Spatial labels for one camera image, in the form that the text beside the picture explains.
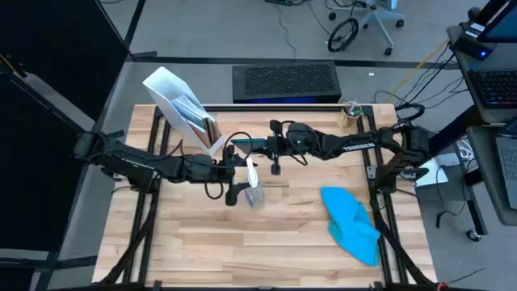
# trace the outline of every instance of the monitor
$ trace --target monitor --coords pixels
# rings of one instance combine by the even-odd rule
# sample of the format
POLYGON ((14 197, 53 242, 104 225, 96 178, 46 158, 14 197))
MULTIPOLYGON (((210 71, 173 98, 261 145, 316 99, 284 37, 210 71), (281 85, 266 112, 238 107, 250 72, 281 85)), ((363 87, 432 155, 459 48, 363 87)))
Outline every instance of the monitor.
POLYGON ((494 13, 477 38, 480 42, 517 43, 517 0, 507 1, 494 13))

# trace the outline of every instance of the wooden table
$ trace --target wooden table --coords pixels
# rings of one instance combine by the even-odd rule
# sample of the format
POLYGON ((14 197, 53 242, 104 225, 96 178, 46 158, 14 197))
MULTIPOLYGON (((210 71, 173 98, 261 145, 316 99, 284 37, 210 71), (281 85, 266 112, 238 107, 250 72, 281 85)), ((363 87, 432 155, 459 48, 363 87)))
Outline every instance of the wooden table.
MULTIPOLYGON (((154 105, 135 106, 128 145, 147 148, 154 109, 154 105)), ((377 128, 396 122, 393 105, 373 105, 372 109, 377 128)), ((304 122, 324 133, 357 133, 357 127, 343 130, 336 125, 337 112, 212 114, 225 136, 241 130, 252 137, 271 135, 271 119, 304 122)), ((159 133, 156 153, 161 138, 159 133)), ((171 132, 168 149, 173 149, 180 139, 180 135, 171 132)), ((184 141, 184 149, 187 154, 200 152, 189 141, 184 141)), ((387 150, 382 152, 386 162, 393 156, 387 150)), ((228 207, 224 198, 208 199, 202 184, 163 181, 146 284, 161 280, 164 286, 367 287, 382 280, 380 265, 362 264, 336 245, 327 229, 329 215, 320 194, 322 186, 346 188, 372 214, 361 152, 325 162, 312 157, 307 160, 309 165, 303 167, 291 158, 281 158, 282 174, 271 175, 271 161, 254 156, 267 199, 260 210, 250 209, 243 196, 239 196, 235 207, 228 207)), ((246 170, 238 169, 236 182, 245 179, 246 170)), ((414 191, 411 182, 401 180, 397 186, 414 191)), ((210 185, 209 190, 214 195, 219 185, 210 185)), ((392 198, 402 246, 423 272, 436 280, 416 198, 402 192, 394 193, 392 198)), ((136 203, 137 193, 127 188, 113 195, 93 281, 107 275, 128 245, 136 203)), ((389 254, 393 280, 397 282, 390 247, 389 254)), ((132 280, 136 280, 140 256, 141 251, 136 255, 132 280)))

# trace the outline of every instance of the blue cloth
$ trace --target blue cloth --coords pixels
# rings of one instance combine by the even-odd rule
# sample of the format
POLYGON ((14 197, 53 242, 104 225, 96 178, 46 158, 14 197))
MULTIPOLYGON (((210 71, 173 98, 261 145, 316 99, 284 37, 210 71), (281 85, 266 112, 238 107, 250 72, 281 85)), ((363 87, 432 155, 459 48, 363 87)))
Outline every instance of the blue cloth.
POLYGON ((348 190, 337 187, 323 187, 322 199, 331 216, 329 232, 338 245, 368 266, 378 265, 380 232, 364 205, 348 190))

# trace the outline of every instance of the black keyboard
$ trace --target black keyboard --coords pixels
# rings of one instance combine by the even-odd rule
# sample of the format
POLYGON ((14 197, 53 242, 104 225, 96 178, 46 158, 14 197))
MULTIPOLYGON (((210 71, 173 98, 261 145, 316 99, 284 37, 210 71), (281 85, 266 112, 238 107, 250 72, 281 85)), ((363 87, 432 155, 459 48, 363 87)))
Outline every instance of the black keyboard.
POLYGON ((488 108, 517 107, 517 71, 469 71, 474 90, 488 108))

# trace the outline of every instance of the computer keyboard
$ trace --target computer keyboard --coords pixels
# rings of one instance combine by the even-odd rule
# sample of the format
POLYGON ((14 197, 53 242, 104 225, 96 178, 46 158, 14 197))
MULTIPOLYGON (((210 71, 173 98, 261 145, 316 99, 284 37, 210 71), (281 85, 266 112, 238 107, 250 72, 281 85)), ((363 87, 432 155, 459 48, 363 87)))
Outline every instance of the computer keyboard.
POLYGON ((517 107, 517 71, 469 71, 474 90, 488 108, 517 107))
POLYGON ((502 147, 499 152, 504 176, 507 179, 517 180, 517 148, 502 147))

